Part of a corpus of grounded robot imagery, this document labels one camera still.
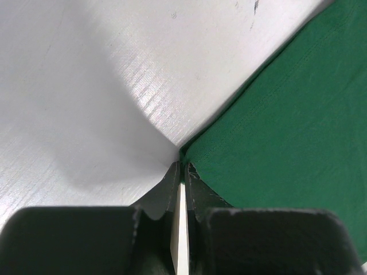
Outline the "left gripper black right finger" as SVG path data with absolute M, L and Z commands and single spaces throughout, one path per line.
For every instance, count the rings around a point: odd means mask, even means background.
M 190 274 L 364 274 L 342 222 L 320 209 L 240 209 L 185 166 Z

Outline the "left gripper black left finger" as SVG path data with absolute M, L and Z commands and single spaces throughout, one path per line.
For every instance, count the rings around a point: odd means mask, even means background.
M 130 206 L 27 207 L 1 231 L 2 274 L 174 274 L 180 164 Z

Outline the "green t shirt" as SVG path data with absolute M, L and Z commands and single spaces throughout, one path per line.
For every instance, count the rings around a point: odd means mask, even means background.
M 366 2 L 335 1 L 181 148 L 234 207 L 336 213 L 366 258 Z

